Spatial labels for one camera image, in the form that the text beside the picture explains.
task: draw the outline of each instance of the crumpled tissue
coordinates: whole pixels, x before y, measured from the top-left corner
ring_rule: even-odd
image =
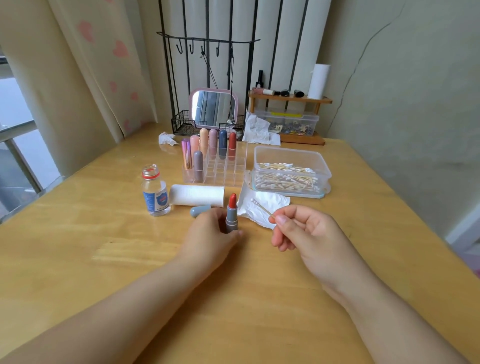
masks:
[[[237,214],[238,216],[249,218],[264,228],[273,230],[275,224],[272,224],[268,221],[269,215],[256,204],[254,204],[252,202],[252,198],[257,200],[258,203],[265,207],[268,211],[274,213],[279,208],[290,205],[290,197],[282,196],[281,194],[276,194],[274,192],[260,192],[252,190],[249,186],[251,181],[250,175],[250,171],[245,171],[245,180],[243,181],[239,201],[237,203]]]
[[[270,123],[255,114],[247,112],[245,116],[245,132],[242,141],[249,143],[280,145],[280,135],[268,131]]]
[[[173,140],[174,135],[173,134],[167,134],[166,132],[163,132],[158,136],[158,143],[159,144],[169,144],[171,146],[174,146],[175,144],[178,144],[175,140]]]

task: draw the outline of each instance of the cracked wall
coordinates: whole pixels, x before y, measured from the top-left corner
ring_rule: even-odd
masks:
[[[479,13],[476,0],[336,0],[318,57],[334,100],[320,134],[347,140],[441,237],[480,201]]]

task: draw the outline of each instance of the forearm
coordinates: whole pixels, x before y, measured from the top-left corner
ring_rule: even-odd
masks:
[[[132,363],[203,278],[176,258],[0,362]]]
[[[368,278],[344,305],[376,363],[467,363],[408,303]]]

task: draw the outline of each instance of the transparent storage box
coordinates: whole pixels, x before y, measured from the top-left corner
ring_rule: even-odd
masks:
[[[222,149],[209,149],[204,156],[203,170],[198,171],[197,166],[186,170],[182,164],[184,183],[209,184],[212,186],[241,187],[247,164],[248,143],[237,142],[235,152]]]
[[[256,146],[252,170],[255,191],[321,198],[330,192],[332,173],[322,155],[297,149]]]
[[[319,116],[309,111],[255,109],[255,115],[270,123],[269,131],[280,134],[312,136]]]

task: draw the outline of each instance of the blue bottle label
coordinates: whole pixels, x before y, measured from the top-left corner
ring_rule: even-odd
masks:
[[[148,212],[162,211],[168,206],[168,195],[166,191],[160,191],[155,194],[144,192],[144,198]]]

